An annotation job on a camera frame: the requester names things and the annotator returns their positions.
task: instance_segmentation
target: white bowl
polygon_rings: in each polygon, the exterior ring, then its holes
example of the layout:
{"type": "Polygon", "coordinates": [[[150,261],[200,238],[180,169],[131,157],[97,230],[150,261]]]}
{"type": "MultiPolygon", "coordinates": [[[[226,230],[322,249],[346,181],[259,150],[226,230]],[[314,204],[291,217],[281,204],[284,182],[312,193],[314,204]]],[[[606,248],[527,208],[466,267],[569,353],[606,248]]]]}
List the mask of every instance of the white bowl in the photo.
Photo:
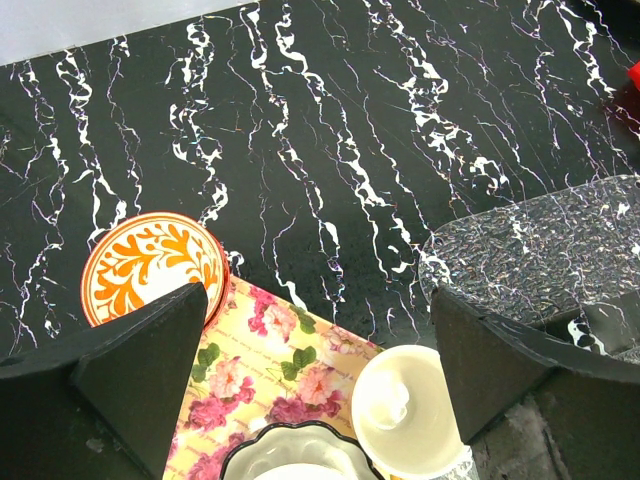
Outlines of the white bowl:
{"type": "MultiPolygon", "coordinates": [[[[320,421],[299,425],[274,423],[265,427],[254,440],[238,445],[227,455],[220,479],[271,480],[262,475],[278,467],[301,463],[338,472],[340,480],[383,480],[356,440],[340,435],[320,421]]],[[[314,480],[310,476],[296,478],[314,480]]]]}
{"type": "Polygon", "coordinates": [[[469,456],[431,348],[403,345],[371,360],[356,380],[351,416],[367,455],[404,480],[438,478],[469,456]]]}
{"type": "Polygon", "coordinates": [[[292,463],[276,467],[260,475],[256,480],[345,480],[337,470],[311,463],[292,463]]]}

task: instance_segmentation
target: white cup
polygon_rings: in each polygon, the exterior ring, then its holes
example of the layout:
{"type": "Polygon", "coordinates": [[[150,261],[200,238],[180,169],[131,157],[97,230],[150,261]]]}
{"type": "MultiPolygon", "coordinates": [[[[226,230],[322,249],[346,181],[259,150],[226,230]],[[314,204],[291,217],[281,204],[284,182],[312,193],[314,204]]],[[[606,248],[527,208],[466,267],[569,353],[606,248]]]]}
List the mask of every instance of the white cup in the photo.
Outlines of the white cup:
{"type": "Polygon", "coordinates": [[[431,348],[403,345],[376,356],[356,381],[351,409],[360,445],[391,475],[434,479],[468,459],[431,348]]]}

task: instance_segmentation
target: red object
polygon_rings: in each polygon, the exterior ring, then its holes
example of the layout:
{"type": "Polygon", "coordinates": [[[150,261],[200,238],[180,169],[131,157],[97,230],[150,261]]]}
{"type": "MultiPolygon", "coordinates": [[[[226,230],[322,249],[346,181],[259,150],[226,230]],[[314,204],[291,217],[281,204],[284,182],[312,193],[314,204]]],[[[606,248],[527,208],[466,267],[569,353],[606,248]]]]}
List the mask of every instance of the red object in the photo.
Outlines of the red object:
{"type": "Polygon", "coordinates": [[[629,77],[636,84],[636,87],[640,90],[640,62],[636,63],[631,70],[629,70],[629,77]]]}

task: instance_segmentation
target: white wall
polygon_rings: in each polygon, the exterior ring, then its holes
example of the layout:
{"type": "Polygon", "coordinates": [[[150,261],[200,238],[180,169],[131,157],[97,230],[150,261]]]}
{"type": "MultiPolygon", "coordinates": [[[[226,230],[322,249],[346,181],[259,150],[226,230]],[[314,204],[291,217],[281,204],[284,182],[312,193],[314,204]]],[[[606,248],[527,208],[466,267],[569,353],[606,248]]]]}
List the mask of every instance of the white wall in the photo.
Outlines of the white wall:
{"type": "Polygon", "coordinates": [[[0,65],[250,0],[0,0],[0,65]]]}

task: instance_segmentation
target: pink rose print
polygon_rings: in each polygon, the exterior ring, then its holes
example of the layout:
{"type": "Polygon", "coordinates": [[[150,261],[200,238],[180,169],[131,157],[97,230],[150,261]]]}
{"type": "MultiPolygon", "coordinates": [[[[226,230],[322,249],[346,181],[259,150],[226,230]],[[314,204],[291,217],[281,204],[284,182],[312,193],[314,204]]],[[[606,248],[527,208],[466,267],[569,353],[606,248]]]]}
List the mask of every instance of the pink rose print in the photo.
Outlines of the pink rose print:
{"type": "Polygon", "coordinates": [[[227,302],[224,305],[224,313],[229,313],[229,310],[238,308],[238,305],[236,304],[236,289],[237,289],[237,285],[236,282],[231,282],[231,284],[229,285],[229,293],[227,294],[227,302]]]}
{"type": "Polygon", "coordinates": [[[320,410],[310,409],[299,395],[289,399],[278,397],[267,415],[267,421],[270,423],[302,423],[307,420],[317,420],[322,416],[322,413],[320,410]]]}
{"type": "Polygon", "coordinates": [[[329,345],[329,349],[333,352],[338,352],[342,355],[359,355],[363,351],[362,344],[357,337],[340,327],[331,327],[323,336],[329,345]]]}
{"type": "Polygon", "coordinates": [[[321,405],[327,401],[333,393],[329,379],[331,371],[329,368],[313,367],[300,379],[298,393],[304,403],[321,405]]]}
{"type": "Polygon", "coordinates": [[[189,418],[185,423],[187,428],[203,428],[205,431],[223,427],[227,424],[226,417],[233,412],[240,403],[251,403],[256,391],[251,388],[253,379],[244,377],[242,380],[237,370],[240,357],[235,357],[216,365],[216,373],[211,375],[211,392],[203,400],[195,400],[189,407],[189,418]]]}
{"type": "Polygon", "coordinates": [[[345,397],[342,392],[332,389],[329,376],[332,368],[311,368],[300,380],[299,390],[295,397],[276,398],[267,415],[269,422],[302,423],[317,420],[323,415],[335,417],[345,397]]]}
{"type": "Polygon", "coordinates": [[[234,433],[229,437],[227,446],[220,447],[211,455],[201,455],[196,464],[189,470],[188,480],[218,480],[224,459],[231,450],[244,442],[244,440],[243,433],[234,433]]]}
{"type": "Polygon", "coordinates": [[[211,392],[218,398],[231,398],[240,393],[243,379],[238,370],[240,357],[218,362],[216,373],[209,377],[211,392]]]}
{"type": "Polygon", "coordinates": [[[285,343],[289,341],[289,335],[296,328],[296,322],[297,319],[293,312],[278,304],[271,305],[264,313],[264,323],[267,330],[281,336],[285,343]]]}
{"type": "Polygon", "coordinates": [[[204,428],[205,431],[216,427],[224,427],[227,424],[225,418],[229,411],[229,404],[225,404],[219,398],[209,396],[204,400],[196,400],[189,407],[189,419],[185,424],[187,428],[204,428]]]}
{"type": "Polygon", "coordinates": [[[178,450],[178,435],[174,433],[173,439],[171,439],[171,447],[169,447],[169,457],[167,458],[167,461],[171,460],[171,457],[175,455],[177,450],[178,450]]]}
{"type": "Polygon", "coordinates": [[[249,295],[254,299],[254,316],[249,319],[249,330],[266,337],[269,332],[289,341],[289,335],[296,328],[297,317],[286,307],[279,305],[276,297],[264,290],[251,287],[249,295]]]}
{"type": "Polygon", "coordinates": [[[252,332],[258,332],[258,335],[261,337],[266,337],[267,329],[263,321],[264,312],[269,308],[269,306],[276,304],[276,298],[261,288],[254,286],[249,288],[249,296],[255,301],[253,304],[254,316],[249,319],[249,330],[252,332]]]}

